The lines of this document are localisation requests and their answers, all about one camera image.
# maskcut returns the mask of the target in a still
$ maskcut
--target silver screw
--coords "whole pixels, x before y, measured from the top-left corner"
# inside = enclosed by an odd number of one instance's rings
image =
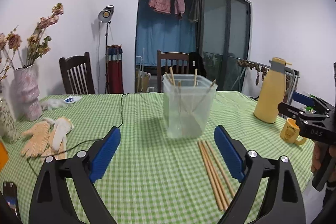
[[[283,162],[288,162],[288,157],[286,157],[286,156],[281,156],[281,160],[282,160]]]
[[[78,158],[84,158],[86,156],[86,152],[84,150],[81,150],[77,153]]]
[[[52,157],[52,156],[49,156],[49,157],[47,157],[46,159],[45,159],[45,161],[47,162],[47,163],[50,163],[50,162],[52,162],[54,160],[54,158]]]
[[[258,153],[254,150],[250,150],[248,154],[251,158],[255,158],[258,155]]]

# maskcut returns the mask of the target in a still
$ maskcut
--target blue curtain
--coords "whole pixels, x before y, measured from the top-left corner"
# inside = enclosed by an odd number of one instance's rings
[[[149,0],[139,0],[136,49],[142,56],[145,48],[144,65],[156,66],[157,50],[162,52],[194,52],[196,50],[195,23],[188,20],[193,0],[184,0],[186,12],[182,20],[174,15],[174,0],[171,0],[171,14],[164,15],[148,6]]]

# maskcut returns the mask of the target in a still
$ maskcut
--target green checkered tablecloth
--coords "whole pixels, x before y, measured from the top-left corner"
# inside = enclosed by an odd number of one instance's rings
[[[88,140],[101,138],[112,126],[121,123],[120,94],[84,95],[67,109],[44,111],[43,117],[65,116],[75,128],[68,134],[67,148]],[[66,95],[49,96],[65,99]],[[279,136],[285,120],[266,124],[253,116],[256,102],[239,92],[217,92],[203,136],[208,140],[222,164],[225,163],[213,140],[214,128],[222,124],[232,138],[262,157],[277,159],[287,155],[293,165],[301,190],[310,179],[313,142],[298,147],[285,143]],[[223,215],[216,201],[195,139],[172,140],[164,130],[163,94],[129,94],[123,98],[124,124],[121,143],[104,177],[95,183],[107,209],[119,223],[217,223]],[[19,131],[34,122],[16,123]],[[13,181],[18,187],[18,202],[24,224],[28,224],[29,205],[36,177],[20,150],[26,139],[6,145],[9,161],[0,172],[0,182]],[[68,157],[85,143],[70,151]],[[42,163],[30,161],[36,172]],[[257,198],[247,219],[255,219],[261,205],[267,180],[263,179]],[[231,179],[235,190],[239,183]],[[88,223],[71,180],[69,191],[81,221]]]

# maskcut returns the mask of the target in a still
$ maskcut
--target pink ceramic vase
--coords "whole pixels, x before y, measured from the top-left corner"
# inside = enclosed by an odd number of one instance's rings
[[[14,70],[17,95],[22,103],[23,112],[29,121],[37,120],[42,115],[42,108],[37,97],[40,94],[34,64],[27,68]]]

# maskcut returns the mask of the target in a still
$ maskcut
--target yellow mug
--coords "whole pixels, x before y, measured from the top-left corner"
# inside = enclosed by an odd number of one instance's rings
[[[299,136],[300,128],[296,125],[295,120],[287,118],[285,125],[283,126],[280,137],[287,143],[294,143],[297,145],[302,145],[306,142],[306,138],[298,141],[297,137]]]

